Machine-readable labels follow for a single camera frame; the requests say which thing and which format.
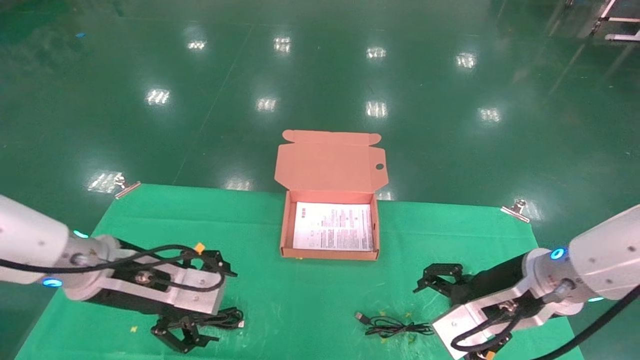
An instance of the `cable connector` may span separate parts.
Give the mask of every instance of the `cable connector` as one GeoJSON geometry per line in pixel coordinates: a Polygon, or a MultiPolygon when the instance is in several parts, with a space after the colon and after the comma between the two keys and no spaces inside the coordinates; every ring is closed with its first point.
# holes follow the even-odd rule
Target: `cable connector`
{"type": "Polygon", "coordinates": [[[363,325],[371,324],[371,319],[366,317],[363,313],[356,313],[356,319],[358,319],[358,321],[363,325]]]}

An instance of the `floor seam line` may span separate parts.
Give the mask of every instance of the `floor seam line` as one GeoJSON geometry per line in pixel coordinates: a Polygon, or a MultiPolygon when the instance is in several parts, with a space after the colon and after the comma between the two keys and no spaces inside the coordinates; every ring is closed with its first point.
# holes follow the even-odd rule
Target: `floor seam line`
{"type": "Polygon", "coordinates": [[[246,42],[249,40],[249,37],[251,36],[251,33],[253,32],[253,27],[254,27],[254,25],[251,25],[251,28],[249,29],[249,32],[246,34],[246,37],[244,38],[244,42],[242,43],[242,46],[240,47],[240,50],[238,51],[238,55],[236,55],[236,58],[234,59],[234,62],[231,63],[231,66],[229,67],[229,72],[227,73],[227,76],[225,76],[224,81],[222,81],[222,85],[220,86],[220,89],[218,90],[218,93],[216,94],[216,97],[213,99],[213,103],[211,104],[211,107],[209,108],[209,112],[207,112],[207,116],[204,117],[204,121],[202,122],[202,125],[200,126],[200,130],[198,130],[198,133],[196,134],[195,139],[193,139],[193,142],[191,143],[191,146],[189,146],[189,149],[187,150],[187,153],[184,155],[184,159],[182,159],[182,164],[180,164],[180,168],[178,169],[178,173],[175,175],[175,178],[173,178],[173,182],[171,183],[171,185],[175,185],[175,182],[178,181],[178,177],[180,176],[180,173],[182,173],[182,168],[184,167],[184,164],[187,162],[187,159],[189,158],[189,155],[191,155],[191,153],[193,152],[193,148],[194,148],[195,144],[200,139],[200,135],[202,134],[202,130],[204,129],[204,127],[209,122],[209,117],[211,116],[211,112],[213,111],[213,108],[215,107],[216,103],[218,102],[218,98],[220,97],[220,94],[222,94],[222,90],[227,85],[227,81],[229,80],[229,75],[231,75],[231,72],[234,70],[234,67],[236,66],[236,62],[238,61],[238,59],[240,58],[240,55],[244,51],[244,46],[246,45],[246,42]]]}

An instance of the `blue indicator light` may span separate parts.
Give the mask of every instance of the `blue indicator light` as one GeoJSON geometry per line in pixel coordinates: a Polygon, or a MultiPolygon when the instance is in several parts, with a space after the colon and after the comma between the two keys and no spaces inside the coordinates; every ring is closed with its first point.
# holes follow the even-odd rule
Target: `blue indicator light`
{"type": "Polygon", "coordinates": [[[79,238],[83,238],[83,239],[89,238],[89,235],[85,235],[85,234],[79,232],[78,230],[74,230],[74,234],[76,234],[76,236],[79,237],[79,238]]]}
{"type": "Polygon", "coordinates": [[[551,255],[549,255],[551,257],[551,260],[558,260],[559,258],[563,257],[566,254],[566,249],[564,247],[559,247],[556,250],[553,250],[553,252],[551,252],[551,255]]]}
{"type": "Polygon", "coordinates": [[[62,286],[62,280],[56,279],[55,277],[46,277],[42,284],[48,288],[59,288],[62,286]]]}

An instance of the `metal rack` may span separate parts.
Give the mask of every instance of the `metal rack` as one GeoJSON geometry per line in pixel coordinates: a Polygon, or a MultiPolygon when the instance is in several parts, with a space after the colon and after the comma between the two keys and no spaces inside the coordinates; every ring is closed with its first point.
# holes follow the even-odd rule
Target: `metal rack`
{"type": "MultiPolygon", "coordinates": [[[[610,17],[609,14],[611,13],[613,6],[616,4],[616,1],[617,0],[609,0],[609,3],[602,6],[602,12],[600,12],[598,19],[591,28],[591,35],[594,35],[605,21],[640,23],[640,19],[633,17],[610,17]]],[[[605,39],[610,41],[640,41],[640,31],[635,35],[607,34],[605,39]]]]}

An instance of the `yellow tape piece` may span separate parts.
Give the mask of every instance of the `yellow tape piece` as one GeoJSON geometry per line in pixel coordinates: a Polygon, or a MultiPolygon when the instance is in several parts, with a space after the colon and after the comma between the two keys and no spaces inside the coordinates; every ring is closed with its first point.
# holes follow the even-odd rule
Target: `yellow tape piece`
{"type": "Polygon", "coordinates": [[[202,252],[204,251],[205,247],[203,243],[197,243],[196,247],[193,248],[193,250],[196,250],[196,252],[198,253],[198,255],[202,255],[202,252]]]}

